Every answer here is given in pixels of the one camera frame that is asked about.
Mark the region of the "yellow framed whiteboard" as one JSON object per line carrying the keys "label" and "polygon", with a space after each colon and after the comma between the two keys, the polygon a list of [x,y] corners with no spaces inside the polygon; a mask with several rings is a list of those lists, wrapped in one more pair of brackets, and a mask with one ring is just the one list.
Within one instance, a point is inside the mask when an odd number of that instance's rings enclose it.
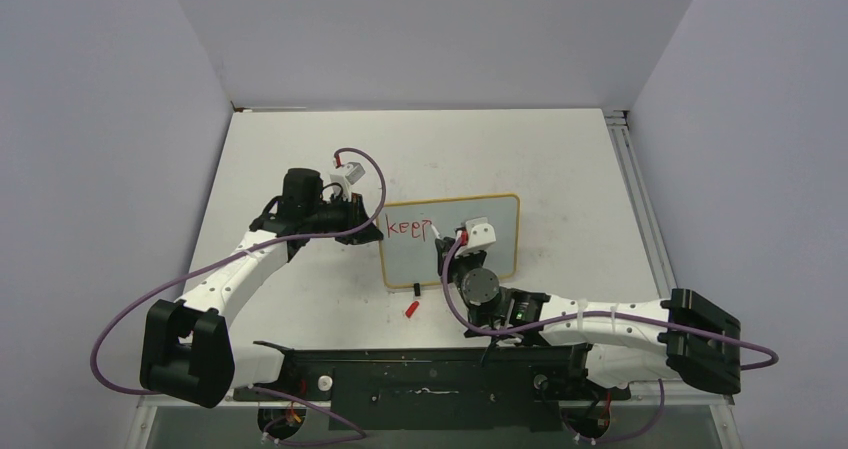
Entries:
{"label": "yellow framed whiteboard", "polygon": [[516,272],[520,199],[515,194],[390,203],[377,220],[383,282],[389,289],[439,283],[436,239],[465,239],[459,253],[486,252],[484,266],[501,278]]}

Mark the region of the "red marker cap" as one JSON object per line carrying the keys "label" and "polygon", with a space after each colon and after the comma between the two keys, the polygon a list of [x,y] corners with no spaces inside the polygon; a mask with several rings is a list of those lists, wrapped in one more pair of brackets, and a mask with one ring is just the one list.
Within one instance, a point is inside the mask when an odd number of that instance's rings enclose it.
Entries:
{"label": "red marker cap", "polygon": [[408,306],[408,308],[405,310],[405,312],[404,312],[405,317],[406,317],[406,318],[411,318],[411,317],[414,315],[414,313],[416,312],[416,310],[419,308],[419,306],[420,306],[420,302],[419,302],[419,301],[413,301],[413,302],[412,302],[412,303]]}

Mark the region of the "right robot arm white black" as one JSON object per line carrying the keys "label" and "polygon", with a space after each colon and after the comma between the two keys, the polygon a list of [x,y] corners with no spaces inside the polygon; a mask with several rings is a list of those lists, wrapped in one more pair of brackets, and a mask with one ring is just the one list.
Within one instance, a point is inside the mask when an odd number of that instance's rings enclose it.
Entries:
{"label": "right robot arm white black", "polygon": [[573,394],[660,379],[719,395],[740,392],[741,324],[698,292],[675,288],[666,299],[613,303],[505,288],[484,268],[484,252],[461,254],[453,242],[436,240],[437,271],[467,308],[458,318],[467,336],[583,346],[585,354],[565,371]]}

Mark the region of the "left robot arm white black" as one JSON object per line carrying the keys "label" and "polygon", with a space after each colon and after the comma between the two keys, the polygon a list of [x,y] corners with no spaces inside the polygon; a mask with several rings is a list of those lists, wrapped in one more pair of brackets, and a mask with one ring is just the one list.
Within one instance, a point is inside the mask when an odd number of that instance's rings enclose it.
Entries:
{"label": "left robot arm white black", "polygon": [[327,180],[312,169],[288,170],[281,193],[250,223],[226,263],[177,300],[149,308],[141,386],[206,408],[254,384],[273,399],[290,397],[298,372],[284,363],[283,350],[263,342],[236,346],[229,328],[267,279],[310,240],[332,238],[344,245],[382,240],[362,196],[352,189],[364,174],[358,162],[338,165]]}

